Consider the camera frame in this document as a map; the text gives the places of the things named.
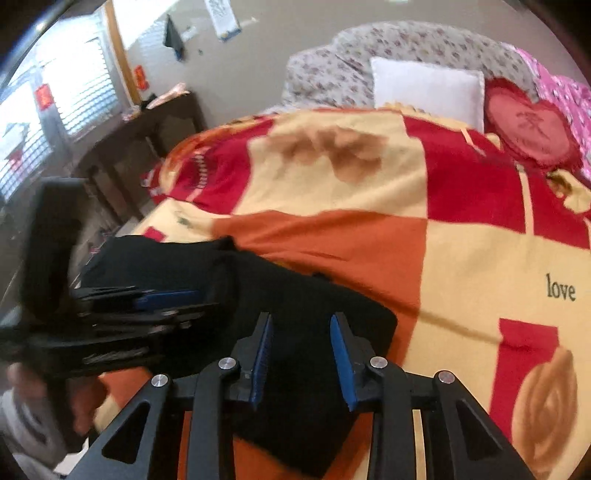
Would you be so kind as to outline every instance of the wall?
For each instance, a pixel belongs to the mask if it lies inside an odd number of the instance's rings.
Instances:
[[[131,68],[143,65],[150,92],[160,95],[186,82],[197,93],[210,127],[279,103],[290,55],[326,44],[340,30],[374,21],[420,20],[468,28],[525,48],[551,71],[584,81],[537,17],[502,0],[235,0],[232,6],[243,32],[227,43],[216,38],[203,0],[179,0],[169,10],[179,32],[198,31],[186,42],[184,63],[162,45],[165,15],[128,50]]]

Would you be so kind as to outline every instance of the red heart pillow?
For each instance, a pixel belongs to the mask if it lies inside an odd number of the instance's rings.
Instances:
[[[496,133],[520,163],[544,171],[581,168],[579,146],[556,105],[532,103],[513,83],[493,79],[486,86],[485,116],[487,132]]]

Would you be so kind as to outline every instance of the black cloth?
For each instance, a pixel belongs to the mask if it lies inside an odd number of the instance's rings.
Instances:
[[[234,431],[284,464],[322,476],[355,420],[340,391],[330,318],[344,312],[353,333],[367,338],[376,354],[385,355],[396,317],[326,278],[301,275],[251,252],[236,251],[230,237],[197,244],[114,238],[82,275],[84,287],[171,290],[212,284],[216,287],[211,295],[231,297],[226,299],[228,321],[189,348],[179,348],[178,355],[154,371],[174,377],[200,371],[228,356],[238,339],[252,334],[259,313],[270,312],[274,337],[263,401],[256,413],[235,419]]]
[[[184,43],[178,33],[176,25],[170,15],[166,15],[166,28],[164,32],[164,46],[174,50],[174,55],[178,61],[184,60]]]

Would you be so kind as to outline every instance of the finger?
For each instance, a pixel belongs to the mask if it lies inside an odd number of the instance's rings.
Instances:
[[[10,365],[7,377],[17,396],[23,400],[38,400],[47,396],[45,382],[21,363]]]
[[[98,378],[85,378],[75,382],[70,397],[74,415],[74,430],[86,434],[92,427],[96,409],[105,401],[107,389]]]

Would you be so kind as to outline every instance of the pillow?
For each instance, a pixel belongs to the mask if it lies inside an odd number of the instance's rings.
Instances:
[[[484,74],[418,61],[371,59],[375,107],[404,103],[484,132]]]

